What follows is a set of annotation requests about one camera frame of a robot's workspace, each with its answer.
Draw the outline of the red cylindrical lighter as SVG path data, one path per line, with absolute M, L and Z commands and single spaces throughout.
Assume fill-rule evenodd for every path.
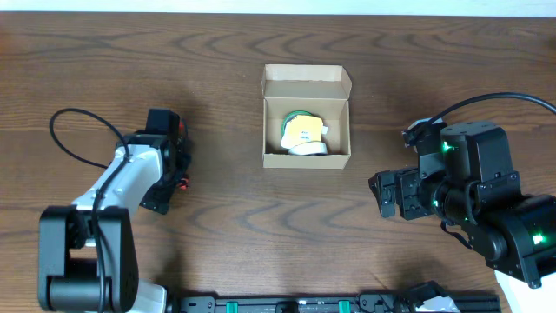
M 180 180 L 178 181 L 177 186 L 181 189 L 181 190 L 186 190 L 189 187 L 189 176 L 187 174 L 187 169 L 189 167 L 190 164 L 190 154 L 189 154 L 189 133 L 188 133 L 188 127 L 187 124 L 185 122 L 185 120 L 182 118 L 179 124 L 179 128 L 180 128 L 180 155 L 181 155 L 181 165 L 180 165 L 180 170 L 182 173 L 182 176 L 180 178 Z

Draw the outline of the white tape roll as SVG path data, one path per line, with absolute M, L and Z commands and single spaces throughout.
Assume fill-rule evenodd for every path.
M 325 156 L 327 153 L 327 145 L 317 141 L 301 143 L 288 150 L 293 156 Z

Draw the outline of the green tape roll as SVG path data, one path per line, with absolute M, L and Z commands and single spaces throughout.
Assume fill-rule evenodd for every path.
M 295 111 L 292 111 L 292 112 L 288 113 L 288 114 L 284 117 L 284 119 L 283 119 L 283 121 L 282 121 L 282 124 L 281 124 L 281 134 L 282 134 L 282 135 L 284 135 L 285 132 L 286 132 L 286 126 L 287 126 L 287 124 L 288 124 L 292 119 L 294 119 L 294 118 L 297 117 L 297 116 L 310 116 L 310 117 L 312 117 L 313 114 L 310 113 L 310 112 L 308 112 L 308 111 L 305 111 L 305 110 L 295 110 Z

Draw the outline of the brown cardboard box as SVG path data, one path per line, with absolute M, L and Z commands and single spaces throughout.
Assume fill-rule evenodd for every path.
M 267 64 L 263 96 L 262 161 L 265 168 L 342 170 L 351 157 L 349 96 L 352 82 L 340 65 Z M 295 111 L 323 121 L 327 153 L 296 156 L 281 147 L 283 124 Z

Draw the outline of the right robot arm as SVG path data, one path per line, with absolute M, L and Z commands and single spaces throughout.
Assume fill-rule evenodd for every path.
M 514 312 L 555 310 L 555 198 L 525 195 L 506 132 L 488 122 L 427 125 L 413 144 L 413 168 L 376 173 L 369 188 L 381 216 L 435 215 L 483 256 Z

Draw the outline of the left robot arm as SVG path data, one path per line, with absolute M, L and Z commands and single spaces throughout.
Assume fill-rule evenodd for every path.
M 170 312 L 166 288 L 140 279 L 131 218 L 143 207 L 166 214 L 185 188 L 184 130 L 140 130 L 72 204 L 39 221 L 38 302 L 45 311 Z

